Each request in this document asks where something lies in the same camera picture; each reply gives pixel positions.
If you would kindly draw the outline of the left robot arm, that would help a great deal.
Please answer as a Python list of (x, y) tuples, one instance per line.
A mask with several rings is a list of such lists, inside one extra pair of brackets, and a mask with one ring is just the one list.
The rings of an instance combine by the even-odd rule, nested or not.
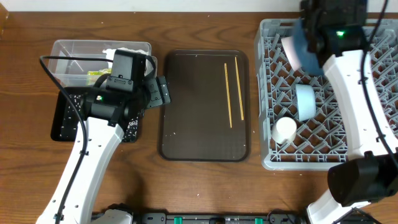
[(151, 55), (117, 49), (111, 73), (97, 78), (76, 106), (69, 92), (44, 65), (78, 118), (72, 152), (57, 188), (37, 223), (133, 223), (134, 215), (120, 205), (100, 217), (92, 211), (107, 166), (128, 130), (145, 110), (170, 103), (164, 77), (156, 75)]

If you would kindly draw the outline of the pink bowl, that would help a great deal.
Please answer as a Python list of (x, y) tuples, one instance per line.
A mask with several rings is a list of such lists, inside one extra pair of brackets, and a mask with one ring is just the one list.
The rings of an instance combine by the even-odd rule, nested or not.
[(281, 43), (291, 68), (293, 71), (297, 71), (302, 67), (302, 64), (294, 47), (294, 38), (284, 37), (281, 39)]

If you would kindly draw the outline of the dark blue plate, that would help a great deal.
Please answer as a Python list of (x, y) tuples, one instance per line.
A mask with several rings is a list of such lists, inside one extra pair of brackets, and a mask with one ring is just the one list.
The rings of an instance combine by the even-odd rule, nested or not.
[(299, 67), (305, 70), (309, 75), (323, 76), (324, 72), (319, 66), (316, 54), (308, 51), (308, 40), (305, 37), (301, 19), (296, 20), (292, 37), (294, 50), (297, 54), (298, 62), (300, 63)]

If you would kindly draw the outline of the white tissue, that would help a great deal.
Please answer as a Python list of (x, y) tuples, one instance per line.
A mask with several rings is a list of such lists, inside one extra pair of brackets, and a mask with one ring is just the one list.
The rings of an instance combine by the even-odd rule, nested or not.
[[(125, 47), (120, 47), (118, 48), (118, 50), (123, 50), (123, 51), (128, 51), (128, 52), (134, 52), (134, 53), (139, 53), (139, 54), (144, 54), (144, 55), (150, 55), (150, 53), (148, 51), (145, 50), (133, 50), (133, 49), (128, 49)], [(112, 60), (114, 58), (115, 52), (117, 51), (117, 49), (104, 49), (102, 51), (102, 57), (105, 59), (110, 59)]]

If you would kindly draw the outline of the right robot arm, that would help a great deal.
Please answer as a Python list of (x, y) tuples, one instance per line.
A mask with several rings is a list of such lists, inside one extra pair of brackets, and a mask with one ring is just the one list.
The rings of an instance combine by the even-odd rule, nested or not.
[(302, 1), (295, 45), (318, 64), (343, 118), (348, 160), (328, 170), (328, 190), (307, 207), (308, 223), (339, 223), (397, 193), (397, 138), (379, 101), (366, 34), (366, 1)]

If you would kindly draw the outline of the yellow green snack wrapper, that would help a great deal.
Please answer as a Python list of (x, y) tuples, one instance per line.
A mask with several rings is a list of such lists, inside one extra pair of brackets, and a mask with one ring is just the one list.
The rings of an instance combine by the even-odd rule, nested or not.
[(101, 69), (101, 70), (97, 70), (97, 71), (88, 71), (87, 72), (88, 78), (86, 79), (86, 84), (94, 85), (100, 76), (107, 74), (107, 73), (111, 73), (110, 68), (105, 68), (105, 69)]

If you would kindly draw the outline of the white cup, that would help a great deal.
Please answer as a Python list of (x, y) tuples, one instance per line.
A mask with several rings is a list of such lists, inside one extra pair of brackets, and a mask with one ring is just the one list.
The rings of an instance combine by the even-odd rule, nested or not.
[(290, 117), (282, 117), (273, 125), (271, 137), (277, 144), (285, 144), (294, 141), (296, 132), (296, 122)]

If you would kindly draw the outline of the light blue bowl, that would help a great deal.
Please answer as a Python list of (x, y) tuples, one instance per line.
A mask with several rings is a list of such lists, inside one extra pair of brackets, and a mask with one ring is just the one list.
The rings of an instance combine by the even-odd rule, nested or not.
[(310, 85), (295, 85), (298, 120), (312, 119), (316, 114), (315, 92)]

